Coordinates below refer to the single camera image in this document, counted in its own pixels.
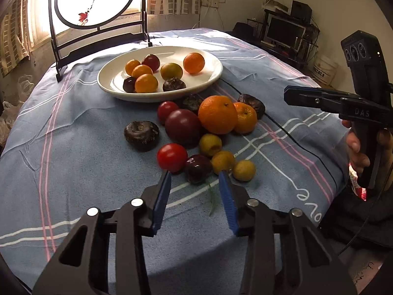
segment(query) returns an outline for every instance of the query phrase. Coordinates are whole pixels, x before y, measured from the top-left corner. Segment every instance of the oval plate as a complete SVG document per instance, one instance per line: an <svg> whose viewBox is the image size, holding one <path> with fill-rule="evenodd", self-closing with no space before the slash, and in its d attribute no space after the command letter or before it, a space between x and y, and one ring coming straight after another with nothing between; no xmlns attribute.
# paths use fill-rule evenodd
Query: oval plate
<svg viewBox="0 0 393 295"><path fill-rule="evenodd" d="M192 52L202 54L205 58L205 67L198 74L188 74L183 68L183 59ZM123 90L123 82L128 74L125 72L125 65L128 61L136 59L142 62L146 55L154 54L158 56L161 62L160 68L166 63L177 63L183 68L183 76L181 80L186 84L185 89L178 89L175 91L164 92L162 85L163 78L158 69L154 76L158 80L158 89L155 93L127 93ZM214 55L193 49L190 47L181 46L154 46L143 49L133 50L131 52L122 54L113 60L109 61L99 71L97 82L101 89L108 92L112 96L132 102L162 102L179 99L190 94L196 94L208 88L213 84L223 72L223 65L220 60Z"/></svg>

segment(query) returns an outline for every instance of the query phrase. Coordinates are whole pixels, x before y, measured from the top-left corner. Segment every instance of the blue tablecloth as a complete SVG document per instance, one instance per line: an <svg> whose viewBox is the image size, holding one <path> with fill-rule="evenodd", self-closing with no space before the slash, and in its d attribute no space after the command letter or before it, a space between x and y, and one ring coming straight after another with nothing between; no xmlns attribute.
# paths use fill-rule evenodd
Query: blue tablecloth
<svg viewBox="0 0 393 295"><path fill-rule="evenodd" d="M270 116L323 160L326 167L266 116L251 134L224 138L225 150L257 166L255 178L244 184L250 196L276 210L301 208L317 224L348 175L345 128L334 114L288 106L283 100L287 85L317 84L268 53L219 31L151 36L154 45L184 45L213 53L223 63L224 81L259 98ZM160 127L158 147L146 153L133 150L123 136L125 125L133 120L156 121L157 104L121 101L97 85L104 64L141 47L146 43L122 45L77 61L60 83L51 67L15 121L0 160L0 252L30 286L89 207L103 212L119 208L160 178L156 153L170 142L164 129ZM228 95L233 101L238 97L222 80L200 95L213 94ZM189 155L196 152L197 148L189 150ZM228 228L217 176L209 181L217 204L211 216L209 186L189 185L184 174L172 179L162 228L155 238L143 239L153 294L239 291L246 240L235 238Z"/></svg>

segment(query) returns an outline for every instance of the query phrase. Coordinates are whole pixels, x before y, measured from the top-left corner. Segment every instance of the computer monitor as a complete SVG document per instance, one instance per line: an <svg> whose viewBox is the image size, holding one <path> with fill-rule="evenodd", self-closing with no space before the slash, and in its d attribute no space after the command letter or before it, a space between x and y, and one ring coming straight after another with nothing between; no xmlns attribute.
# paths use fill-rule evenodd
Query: computer monitor
<svg viewBox="0 0 393 295"><path fill-rule="evenodd" d="M301 38L305 31L306 28L301 25L272 16L266 38L299 51Z"/></svg>

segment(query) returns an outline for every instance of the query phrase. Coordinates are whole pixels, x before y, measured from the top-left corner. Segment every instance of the blue gripper pad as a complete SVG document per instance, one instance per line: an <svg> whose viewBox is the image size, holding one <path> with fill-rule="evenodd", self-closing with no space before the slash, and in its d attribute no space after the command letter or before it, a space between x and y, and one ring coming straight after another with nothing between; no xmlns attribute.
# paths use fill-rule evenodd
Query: blue gripper pad
<svg viewBox="0 0 393 295"><path fill-rule="evenodd" d="M233 201L230 186L232 185L225 171L219 173L219 188L221 199L223 201L224 210L226 214L226 219L228 221L229 228L236 235L239 231L239 224L237 222L237 208L235 202Z"/></svg>
<svg viewBox="0 0 393 295"><path fill-rule="evenodd" d="M160 185L160 193L158 193L156 204L153 208L153 224L151 226L154 235L156 235L157 231L161 228L165 208L168 203L169 192L172 187L172 176L170 172L167 171L161 176L158 185Z"/></svg>

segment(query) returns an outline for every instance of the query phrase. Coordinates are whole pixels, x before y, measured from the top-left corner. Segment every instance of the tomato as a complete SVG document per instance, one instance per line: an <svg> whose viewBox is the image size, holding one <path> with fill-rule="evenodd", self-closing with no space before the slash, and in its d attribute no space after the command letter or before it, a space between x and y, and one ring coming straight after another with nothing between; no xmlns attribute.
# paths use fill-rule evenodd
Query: tomato
<svg viewBox="0 0 393 295"><path fill-rule="evenodd" d="M188 154L184 147L176 143L165 144L157 152L160 168L176 173L184 168Z"/></svg>
<svg viewBox="0 0 393 295"><path fill-rule="evenodd" d="M162 125L165 124L167 117L175 110L178 110L179 107L175 102L166 101L160 104L157 109L158 120Z"/></svg>

